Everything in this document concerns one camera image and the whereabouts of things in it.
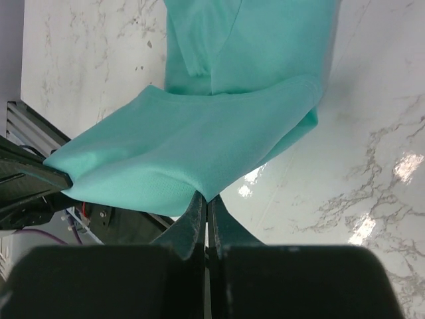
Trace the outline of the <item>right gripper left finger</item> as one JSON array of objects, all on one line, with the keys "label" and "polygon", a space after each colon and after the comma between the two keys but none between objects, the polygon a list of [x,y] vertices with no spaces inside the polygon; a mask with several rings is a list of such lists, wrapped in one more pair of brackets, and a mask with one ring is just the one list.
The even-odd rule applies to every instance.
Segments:
[{"label": "right gripper left finger", "polygon": [[167,251],[162,318],[203,318],[205,198],[195,192],[187,210],[152,244]]}]

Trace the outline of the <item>teal t shirt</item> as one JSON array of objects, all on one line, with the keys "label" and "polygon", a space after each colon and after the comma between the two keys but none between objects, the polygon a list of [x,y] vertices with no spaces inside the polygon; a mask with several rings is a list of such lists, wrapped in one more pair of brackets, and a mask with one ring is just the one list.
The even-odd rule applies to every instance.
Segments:
[{"label": "teal t shirt", "polygon": [[165,86],[45,161],[75,200],[182,215],[317,125],[336,1],[166,1]]}]

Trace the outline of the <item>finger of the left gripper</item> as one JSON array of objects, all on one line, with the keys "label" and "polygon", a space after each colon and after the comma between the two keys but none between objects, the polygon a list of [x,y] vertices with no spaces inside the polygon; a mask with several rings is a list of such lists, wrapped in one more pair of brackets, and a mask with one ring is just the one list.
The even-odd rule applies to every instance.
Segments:
[{"label": "finger of the left gripper", "polygon": [[11,161],[19,173],[36,177],[59,189],[69,189],[72,186],[67,173],[45,166],[42,158],[19,146],[17,148],[1,146],[1,159]]},{"label": "finger of the left gripper", "polygon": [[23,229],[48,223],[54,215],[50,196],[63,189],[63,174],[18,172],[2,176],[1,228]]}]

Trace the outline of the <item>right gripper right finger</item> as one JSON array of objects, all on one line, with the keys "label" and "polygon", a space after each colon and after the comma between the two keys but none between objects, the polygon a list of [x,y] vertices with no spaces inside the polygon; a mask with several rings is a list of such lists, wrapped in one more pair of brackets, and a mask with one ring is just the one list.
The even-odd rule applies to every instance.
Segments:
[{"label": "right gripper right finger", "polygon": [[226,318],[226,292],[222,271],[224,248],[260,246],[263,244],[228,211],[222,197],[217,195],[207,205],[209,247],[207,249],[211,312],[213,318]]}]

